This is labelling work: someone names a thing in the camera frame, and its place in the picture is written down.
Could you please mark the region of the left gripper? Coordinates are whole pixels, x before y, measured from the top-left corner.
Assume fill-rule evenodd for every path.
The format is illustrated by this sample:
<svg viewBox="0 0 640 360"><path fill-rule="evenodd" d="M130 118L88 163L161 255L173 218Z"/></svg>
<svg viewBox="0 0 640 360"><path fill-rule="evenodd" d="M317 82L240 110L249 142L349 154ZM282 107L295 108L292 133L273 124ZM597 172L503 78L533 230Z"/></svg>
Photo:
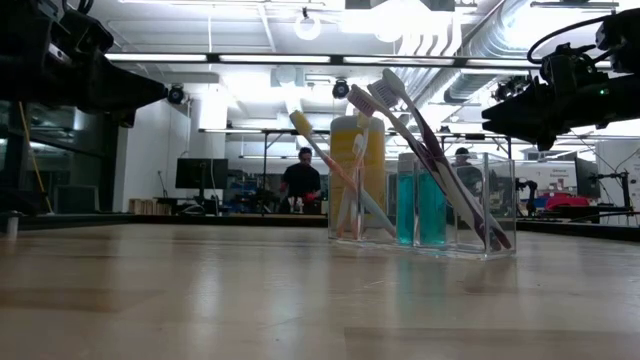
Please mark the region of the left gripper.
<svg viewBox="0 0 640 360"><path fill-rule="evenodd" d="M73 51L63 43L67 34L0 29L0 99L122 112L119 126L133 128L136 109L168 95L163 83L109 65L105 53Z"/></svg>

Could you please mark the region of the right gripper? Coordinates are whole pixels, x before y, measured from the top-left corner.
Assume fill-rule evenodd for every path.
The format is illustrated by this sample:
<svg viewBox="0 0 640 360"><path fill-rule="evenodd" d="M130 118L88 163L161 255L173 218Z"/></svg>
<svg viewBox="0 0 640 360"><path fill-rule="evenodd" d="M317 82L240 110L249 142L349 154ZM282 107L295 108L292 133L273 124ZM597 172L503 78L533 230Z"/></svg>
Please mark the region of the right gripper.
<svg viewBox="0 0 640 360"><path fill-rule="evenodd" d="M640 118L640 55L624 47L607 50L616 74L611 77L586 54L591 48L565 43L544 56L540 75L546 83L499 82L492 94L497 103L481 112L483 129L546 151L558 135L573 127L604 128L611 122Z"/></svg>

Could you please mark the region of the teal liquid bottle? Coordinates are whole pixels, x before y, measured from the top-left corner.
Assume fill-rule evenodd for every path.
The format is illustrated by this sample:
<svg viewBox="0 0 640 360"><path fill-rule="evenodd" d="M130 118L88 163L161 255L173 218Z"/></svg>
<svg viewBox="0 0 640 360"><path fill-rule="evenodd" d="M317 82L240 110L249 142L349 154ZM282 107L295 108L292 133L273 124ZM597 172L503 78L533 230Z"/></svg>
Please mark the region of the teal liquid bottle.
<svg viewBox="0 0 640 360"><path fill-rule="evenodd" d="M421 246L446 243L447 201L431 173L418 163L418 227Z"/></svg>

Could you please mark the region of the teal bottle white cap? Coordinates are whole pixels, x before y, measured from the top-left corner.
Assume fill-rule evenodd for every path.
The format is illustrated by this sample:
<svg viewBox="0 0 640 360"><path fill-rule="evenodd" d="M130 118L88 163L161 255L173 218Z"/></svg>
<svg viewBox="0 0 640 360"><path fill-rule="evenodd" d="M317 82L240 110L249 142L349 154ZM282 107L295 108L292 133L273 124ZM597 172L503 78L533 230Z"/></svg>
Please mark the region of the teal bottle white cap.
<svg viewBox="0 0 640 360"><path fill-rule="evenodd" d="M401 246L409 247L414 243L415 160L414 153L402 153L399 155L397 167L397 242Z"/></svg>

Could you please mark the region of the person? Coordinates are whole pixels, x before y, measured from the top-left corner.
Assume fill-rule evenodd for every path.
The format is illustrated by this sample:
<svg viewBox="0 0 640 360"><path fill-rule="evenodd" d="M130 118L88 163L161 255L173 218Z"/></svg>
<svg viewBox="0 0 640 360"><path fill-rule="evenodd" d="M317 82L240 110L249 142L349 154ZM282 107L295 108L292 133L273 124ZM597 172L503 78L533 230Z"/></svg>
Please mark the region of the person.
<svg viewBox="0 0 640 360"><path fill-rule="evenodd" d="M304 214L318 214L316 201L321 195L321 181L319 172L312 167L312 150L302 147L298 153L299 161L288 166L281 177L280 191L286 196L280 204L281 213L289 213L289 197L301 198Z"/></svg>
<svg viewBox="0 0 640 360"><path fill-rule="evenodd" d="M482 195L483 173L470 161L467 148L458 148L455 152L455 161L452 166L460 178L464 187L476 198Z"/></svg>

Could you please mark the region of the black computer monitor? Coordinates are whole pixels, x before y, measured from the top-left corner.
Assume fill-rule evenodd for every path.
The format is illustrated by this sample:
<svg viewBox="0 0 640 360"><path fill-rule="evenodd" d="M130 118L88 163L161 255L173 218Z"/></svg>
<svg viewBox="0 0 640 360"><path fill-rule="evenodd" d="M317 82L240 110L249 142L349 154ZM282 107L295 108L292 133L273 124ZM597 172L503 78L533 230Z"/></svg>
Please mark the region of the black computer monitor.
<svg viewBox="0 0 640 360"><path fill-rule="evenodd" d="M179 189L224 190L227 187L227 177L227 159L179 158L175 187Z"/></svg>
<svg viewBox="0 0 640 360"><path fill-rule="evenodd" d="M577 195L588 199L599 199L600 185L597 178L598 167L594 162L583 160L580 158L574 159L576 182L577 182Z"/></svg>

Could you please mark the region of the red object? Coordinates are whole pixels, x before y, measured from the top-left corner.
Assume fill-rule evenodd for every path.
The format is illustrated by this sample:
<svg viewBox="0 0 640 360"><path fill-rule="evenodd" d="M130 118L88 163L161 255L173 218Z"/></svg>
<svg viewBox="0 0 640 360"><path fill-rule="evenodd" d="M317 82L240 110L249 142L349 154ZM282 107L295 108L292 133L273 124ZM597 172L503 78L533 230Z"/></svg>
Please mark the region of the red object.
<svg viewBox="0 0 640 360"><path fill-rule="evenodd" d="M583 208L589 206L590 201L588 198L566 193L555 193L546 200L544 209L549 212L558 212L567 208Z"/></svg>

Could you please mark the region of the clear acrylic organizer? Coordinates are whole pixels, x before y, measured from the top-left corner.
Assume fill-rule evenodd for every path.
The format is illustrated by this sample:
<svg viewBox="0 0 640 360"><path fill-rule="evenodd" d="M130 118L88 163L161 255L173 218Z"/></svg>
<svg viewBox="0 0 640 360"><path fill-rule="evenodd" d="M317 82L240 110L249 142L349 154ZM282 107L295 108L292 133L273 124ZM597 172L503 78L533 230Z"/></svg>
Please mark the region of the clear acrylic organizer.
<svg viewBox="0 0 640 360"><path fill-rule="evenodd" d="M511 160L493 156L488 153L471 154L469 158L469 161L483 173L482 195L479 198L475 198L483 207L484 214L492 215L495 218L512 243L511 249L492 250L490 247L485 247L483 241L471 226L463 220L460 214L447 200L445 195L444 196L447 201L446 243L435 247L420 245L418 227L417 169L418 163L421 162L417 157L414 165L414 243L412 247L399 245L397 242L396 228L398 158L385 165L387 210L384 212L391 223L395 226L396 236L392 237L389 235L382 227L382 223L379 219L366 210L360 203L361 209L363 210L360 240L354 240L351 237L350 232L347 232L344 238L339 238L330 229L328 195L328 236L331 241L390 250L407 250L431 256L448 256L481 260L508 257L516 253L515 225L518 206L514 194L514 163Z"/></svg>

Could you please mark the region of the yellow cylinder container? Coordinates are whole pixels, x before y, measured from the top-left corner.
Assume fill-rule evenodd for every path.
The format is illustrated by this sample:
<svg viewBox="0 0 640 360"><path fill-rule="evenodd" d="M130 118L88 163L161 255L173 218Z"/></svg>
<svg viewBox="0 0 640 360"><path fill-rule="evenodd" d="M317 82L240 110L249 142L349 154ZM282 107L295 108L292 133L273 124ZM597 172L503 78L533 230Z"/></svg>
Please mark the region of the yellow cylinder container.
<svg viewBox="0 0 640 360"><path fill-rule="evenodd" d="M355 155L352 152L354 138L361 134L357 127L357 116L335 118L330 124L330 157L351 176ZM385 128L381 119L372 117L369 126L368 147L362 171L363 187L386 211L386 169L385 169ZM329 221L330 229L336 234L338 213L345 184L332 170L329 173Z"/></svg>

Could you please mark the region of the round white ceiling lamp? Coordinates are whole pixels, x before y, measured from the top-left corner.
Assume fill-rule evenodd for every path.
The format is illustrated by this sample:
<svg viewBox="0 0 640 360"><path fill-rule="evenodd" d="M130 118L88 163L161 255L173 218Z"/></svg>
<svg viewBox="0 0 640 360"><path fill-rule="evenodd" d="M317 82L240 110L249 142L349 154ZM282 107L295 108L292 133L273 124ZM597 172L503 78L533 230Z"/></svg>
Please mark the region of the round white ceiling lamp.
<svg viewBox="0 0 640 360"><path fill-rule="evenodd" d="M294 33L305 41L313 41L319 37L322 31L322 23L314 14L301 14L294 22Z"/></svg>

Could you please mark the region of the black aluminium table frame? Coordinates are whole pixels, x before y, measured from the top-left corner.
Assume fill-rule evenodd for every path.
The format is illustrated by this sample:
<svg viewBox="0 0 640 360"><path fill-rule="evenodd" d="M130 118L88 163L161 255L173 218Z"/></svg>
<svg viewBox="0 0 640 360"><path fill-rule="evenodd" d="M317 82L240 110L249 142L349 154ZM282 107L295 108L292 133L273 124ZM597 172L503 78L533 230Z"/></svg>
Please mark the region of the black aluminium table frame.
<svg viewBox="0 0 640 360"><path fill-rule="evenodd" d="M322 229L328 233L328 220L318 216L251 215L236 217L171 216L171 215L133 215L126 213L79 214L79 215L37 215L27 216L21 213L0 213L0 231L4 232L8 219L18 219L18 229L24 231L97 227L111 225L178 225L209 227L266 227ZM593 238L609 241L623 241L640 244L640 227L621 225L598 225L586 223L561 223L550 221L517 220L515 229L569 237Z"/></svg>

